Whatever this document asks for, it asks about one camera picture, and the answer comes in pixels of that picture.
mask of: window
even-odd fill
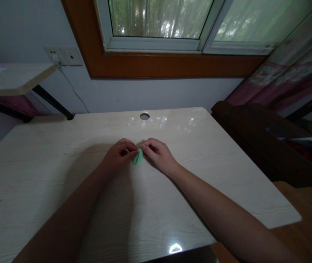
[[[61,0],[91,78],[248,77],[312,0]]]
[[[312,0],[96,0],[106,51],[268,55]]]

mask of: power cord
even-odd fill
[[[74,94],[76,95],[76,97],[82,102],[82,104],[84,105],[86,111],[87,111],[88,113],[91,113],[91,112],[87,109],[87,107],[86,107],[85,103],[83,102],[83,100],[81,99],[81,97],[80,97],[80,96],[77,94],[77,92],[75,91],[73,85],[71,84],[71,82],[69,81],[69,79],[67,78],[67,76],[65,75],[65,73],[63,72],[62,66],[61,66],[61,60],[58,58],[58,56],[57,56],[56,54],[54,54],[54,55],[52,56],[52,58],[53,58],[53,60],[56,62],[55,65],[56,65],[56,67],[58,68],[58,70],[63,74],[63,76],[64,76],[64,77],[66,78],[66,80],[68,81],[68,83],[69,83],[69,85],[71,86],[71,88],[72,88]]]

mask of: green paper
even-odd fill
[[[139,148],[138,152],[139,153],[133,159],[133,164],[136,164],[136,165],[142,163],[142,161],[144,160],[144,157],[142,157],[142,149]]]

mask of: forearm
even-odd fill
[[[72,262],[105,184],[96,169],[35,234],[13,262]]]
[[[238,258],[247,262],[299,262],[254,216],[184,167],[179,166],[169,177]]]

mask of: window glass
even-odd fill
[[[281,43],[312,11],[312,0],[233,0],[214,41]]]
[[[200,37],[213,0],[109,0],[114,36]]]

